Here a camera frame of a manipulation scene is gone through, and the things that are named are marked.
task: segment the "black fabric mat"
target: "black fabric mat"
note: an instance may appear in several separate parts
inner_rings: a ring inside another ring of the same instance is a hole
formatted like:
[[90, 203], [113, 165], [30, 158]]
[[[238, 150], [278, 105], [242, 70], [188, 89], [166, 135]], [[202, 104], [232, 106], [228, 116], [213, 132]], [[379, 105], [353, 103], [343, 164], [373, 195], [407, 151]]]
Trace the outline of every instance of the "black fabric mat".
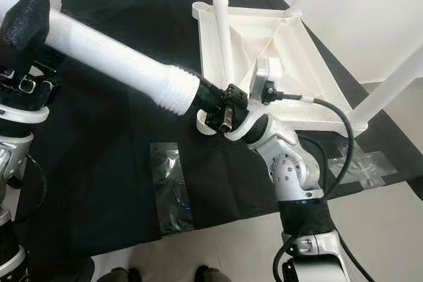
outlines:
[[[62, 11], [163, 63], [200, 72], [195, 1], [63, 0]], [[230, 0], [234, 7], [286, 9], [283, 0]], [[354, 107], [367, 96], [339, 61], [311, 34], [334, 78]], [[21, 228], [37, 267], [62, 259], [95, 255], [159, 239], [149, 167], [151, 142], [177, 142], [195, 227], [211, 227], [276, 211], [266, 168], [242, 142], [205, 137], [195, 114], [183, 117], [159, 109], [140, 92], [65, 58], [59, 65], [63, 88], [48, 121], [36, 128], [31, 153], [48, 175], [45, 204]], [[330, 157], [339, 155], [334, 133], [307, 132]], [[399, 171], [391, 184], [423, 175], [423, 158], [384, 112], [358, 137], [365, 152], [383, 151]], [[320, 161], [312, 146], [304, 144]], [[344, 184], [338, 196], [362, 190]], [[41, 193], [29, 166], [19, 215], [35, 206]]]

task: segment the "floor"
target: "floor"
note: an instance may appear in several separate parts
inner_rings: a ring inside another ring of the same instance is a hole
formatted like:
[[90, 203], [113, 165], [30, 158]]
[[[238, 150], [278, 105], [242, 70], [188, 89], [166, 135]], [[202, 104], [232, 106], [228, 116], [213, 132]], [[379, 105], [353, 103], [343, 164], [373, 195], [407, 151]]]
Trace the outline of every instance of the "floor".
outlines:
[[[373, 90], [377, 85], [366, 85]], [[423, 79], [414, 82], [386, 111], [423, 152]], [[18, 192], [9, 190], [14, 206]], [[329, 203], [334, 222], [351, 251], [376, 281], [421, 281], [423, 201], [406, 183], [376, 188]], [[137, 267], [144, 282], [193, 281], [200, 264], [236, 281], [273, 281], [272, 260], [281, 245], [278, 214], [195, 230], [93, 257], [92, 281], [113, 267]], [[352, 281], [364, 281], [349, 266]]]

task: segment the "table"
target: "table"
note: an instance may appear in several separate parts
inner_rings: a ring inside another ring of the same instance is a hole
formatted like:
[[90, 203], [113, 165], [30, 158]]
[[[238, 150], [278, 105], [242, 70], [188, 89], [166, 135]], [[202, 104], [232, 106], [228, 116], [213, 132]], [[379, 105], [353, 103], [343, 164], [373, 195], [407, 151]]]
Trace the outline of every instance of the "table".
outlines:
[[[63, 0], [62, 11], [163, 63], [200, 72], [197, 20], [191, 4], [212, 0]], [[283, 0], [229, 0], [230, 6], [287, 9]], [[310, 35], [352, 107], [367, 93]], [[196, 131], [195, 113], [159, 109], [148, 97], [69, 58], [54, 59], [63, 87], [48, 121], [36, 127], [31, 153], [48, 176], [45, 203], [19, 228], [30, 266], [92, 256], [160, 239], [149, 167], [151, 142], [177, 142], [196, 229], [273, 213], [272, 183], [261, 158], [241, 142]], [[310, 132], [330, 157], [334, 133]], [[423, 156], [381, 112], [357, 138], [382, 151], [398, 174], [387, 184], [423, 176]], [[307, 146], [321, 163], [320, 153]], [[41, 183], [29, 166], [18, 215], [38, 202]], [[344, 184], [337, 196], [362, 190]]]

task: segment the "black cloth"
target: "black cloth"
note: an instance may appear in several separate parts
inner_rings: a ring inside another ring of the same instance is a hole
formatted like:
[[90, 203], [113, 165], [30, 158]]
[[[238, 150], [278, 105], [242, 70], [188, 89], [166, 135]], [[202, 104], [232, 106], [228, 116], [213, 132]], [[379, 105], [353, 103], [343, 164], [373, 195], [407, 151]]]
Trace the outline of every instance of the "black cloth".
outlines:
[[[62, 11], [163, 63], [200, 72], [195, 1], [63, 0]], [[286, 9], [283, 0], [230, 0], [234, 7]], [[367, 96], [340, 62], [311, 33], [352, 107]], [[277, 211], [262, 159], [242, 142], [196, 131], [195, 113], [178, 117], [144, 94], [72, 59], [58, 67], [63, 88], [48, 121], [36, 127], [31, 153], [48, 176], [45, 204], [31, 218], [22, 241], [30, 265], [94, 255], [159, 239], [149, 166], [149, 144], [177, 142], [197, 229]], [[334, 133], [308, 133], [329, 156], [338, 156]], [[422, 155], [381, 112], [360, 135], [365, 152], [383, 151], [399, 171], [391, 184], [423, 175]], [[319, 160], [312, 146], [307, 148]], [[39, 200], [41, 183], [29, 166], [19, 215]], [[345, 184], [338, 195], [362, 190]]]

